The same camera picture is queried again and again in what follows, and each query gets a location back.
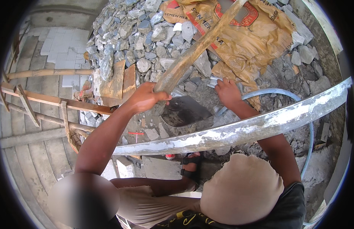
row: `shovel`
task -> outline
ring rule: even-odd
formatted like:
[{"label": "shovel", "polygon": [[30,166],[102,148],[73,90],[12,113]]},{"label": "shovel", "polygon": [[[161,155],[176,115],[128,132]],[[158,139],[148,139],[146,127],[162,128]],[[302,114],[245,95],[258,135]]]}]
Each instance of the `shovel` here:
[{"label": "shovel", "polygon": [[[196,43],[193,44],[186,52],[177,58],[167,71],[162,75],[161,79],[154,86],[154,92],[165,91],[171,94],[179,79],[187,71],[187,69],[195,62],[207,47],[213,43],[220,35],[221,31],[236,16],[239,9],[247,0],[236,0],[230,8],[223,14],[218,23],[216,23],[207,33],[204,34]],[[186,126],[197,121],[211,117],[212,114],[203,106],[198,104],[190,96],[181,96],[173,98],[170,106],[163,109],[155,108],[156,111],[163,111],[161,115],[163,120],[171,126]]]}]

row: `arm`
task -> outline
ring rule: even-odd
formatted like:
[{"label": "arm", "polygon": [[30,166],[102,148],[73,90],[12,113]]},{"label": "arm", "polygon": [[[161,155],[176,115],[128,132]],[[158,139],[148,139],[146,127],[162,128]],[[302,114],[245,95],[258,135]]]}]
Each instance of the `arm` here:
[{"label": "arm", "polygon": [[154,93],[154,85],[151,82],[140,85],[126,103],[88,136],[79,150],[76,173],[101,175],[134,114],[151,109],[158,101],[171,100],[172,97],[165,92]]},{"label": "arm", "polygon": [[[215,90],[224,106],[233,111],[240,119],[260,114],[242,100],[239,89],[233,80],[228,81],[226,78],[223,78],[223,81],[218,80]],[[257,142],[268,155],[271,166],[282,177],[285,187],[302,181],[293,150],[283,134]]]}]

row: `metal strip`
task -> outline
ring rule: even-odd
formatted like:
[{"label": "metal strip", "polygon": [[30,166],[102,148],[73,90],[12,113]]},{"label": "metal strip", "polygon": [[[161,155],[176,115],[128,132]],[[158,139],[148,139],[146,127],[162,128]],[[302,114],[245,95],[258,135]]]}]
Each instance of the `metal strip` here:
[{"label": "metal strip", "polygon": [[117,146],[115,155],[164,155],[218,149],[253,142],[306,125],[346,102],[348,78],[338,85],[297,103],[249,119],[208,130],[149,141]]}]

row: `stone pile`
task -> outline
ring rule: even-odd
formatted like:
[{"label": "stone pile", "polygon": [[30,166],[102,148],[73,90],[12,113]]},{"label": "stone pile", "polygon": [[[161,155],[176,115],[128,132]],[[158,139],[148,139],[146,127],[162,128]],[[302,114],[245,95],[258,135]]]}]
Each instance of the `stone pile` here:
[{"label": "stone pile", "polygon": [[[87,43],[92,68],[101,68],[103,80],[112,76],[114,63],[126,60],[127,67],[136,64],[137,86],[147,81],[157,82],[171,63],[195,42],[192,39],[197,32],[195,26],[191,22],[175,26],[165,21],[159,9],[161,2],[110,0],[103,8],[93,22],[93,37]],[[213,59],[205,51],[179,81],[179,88],[184,88],[194,70],[200,77],[210,77],[212,65]]]}]

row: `black t-shirt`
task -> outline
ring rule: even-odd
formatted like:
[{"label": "black t-shirt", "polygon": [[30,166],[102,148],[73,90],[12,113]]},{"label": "black t-shirt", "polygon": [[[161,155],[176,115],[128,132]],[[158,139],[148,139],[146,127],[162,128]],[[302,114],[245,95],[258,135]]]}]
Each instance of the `black t-shirt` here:
[{"label": "black t-shirt", "polygon": [[305,214],[306,207],[304,204],[304,186],[302,183],[296,182],[284,189],[284,192],[280,195],[275,207],[267,217],[254,223],[239,226],[226,225],[215,222],[202,213],[185,210],[161,223],[154,225],[152,229],[161,229],[166,227],[171,229],[300,229],[303,225]]}]

